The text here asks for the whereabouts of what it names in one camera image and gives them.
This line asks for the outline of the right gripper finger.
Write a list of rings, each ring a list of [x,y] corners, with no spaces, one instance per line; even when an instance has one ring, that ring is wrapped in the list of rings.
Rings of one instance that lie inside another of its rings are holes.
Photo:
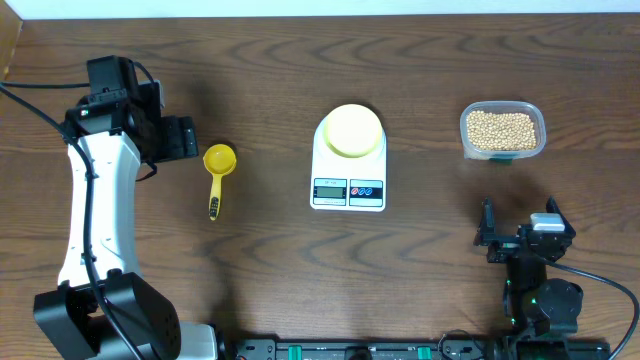
[[[493,204],[489,197],[482,202],[482,216],[477,228],[478,241],[492,241],[496,235]]]
[[[560,216],[565,229],[566,230],[572,230],[573,227],[571,226],[571,224],[569,223],[569,221],[566,219],[566,217],[562,214],[561,210],[559,209],[559,206],[557,205],[557,202],[555,200],[555,198],[553,196],[550,196],[549,199],[546,202],[546,211],[548,213],[553,213],[553,214],[557,214]]]

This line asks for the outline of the yellow measuring scoop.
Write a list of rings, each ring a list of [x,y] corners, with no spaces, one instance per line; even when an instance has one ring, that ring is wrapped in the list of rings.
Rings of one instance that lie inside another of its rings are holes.
[[[215,221],[220,213],[222,179],[235,169],[237,156],[229,145],[215,144],[205,152],[203,163],[212,176],[208,212],[210,220]]]

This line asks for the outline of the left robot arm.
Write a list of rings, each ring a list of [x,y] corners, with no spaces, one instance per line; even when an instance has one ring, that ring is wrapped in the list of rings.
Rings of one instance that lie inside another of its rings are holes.
[[[141,65],[87,63],[90,92],[60,127],[72,167],[69,243],[55,290],[36,295],[34,318],[65,359],[216,359],[214,327],[179,319],[142,277],[135,246],[139,169],[198,154],[190,117],[164,116],[162,85]]]

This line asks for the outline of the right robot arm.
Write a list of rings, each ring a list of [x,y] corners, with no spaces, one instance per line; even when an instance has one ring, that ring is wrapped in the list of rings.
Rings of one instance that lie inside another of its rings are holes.
[[[490,199],[482,203],[482,217],[474,239],[487,248],[489,263],[507,270],[503,293],[505,314],[521,337],[540,338],[575,334],[582,310],[583,290],[572,282],[547,276],[576,236],[554,198],[546,210],[530,215],[514,235],[497,233]]]

